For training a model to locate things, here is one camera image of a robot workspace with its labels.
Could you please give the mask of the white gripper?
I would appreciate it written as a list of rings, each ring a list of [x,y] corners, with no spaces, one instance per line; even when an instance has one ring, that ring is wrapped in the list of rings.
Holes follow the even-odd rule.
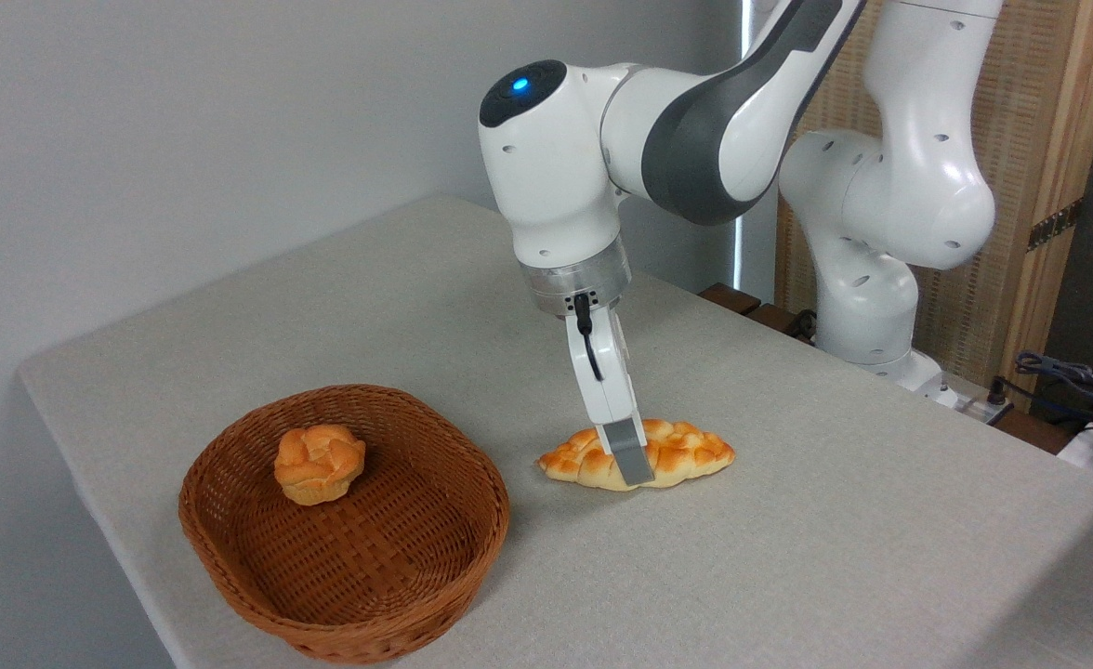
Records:
[[[653,482],[618,313],[613,308],[577,308],[565,317],[565,327],[587,415],[600,425],[601,441],[618,462],[620,476],[627,486]]]

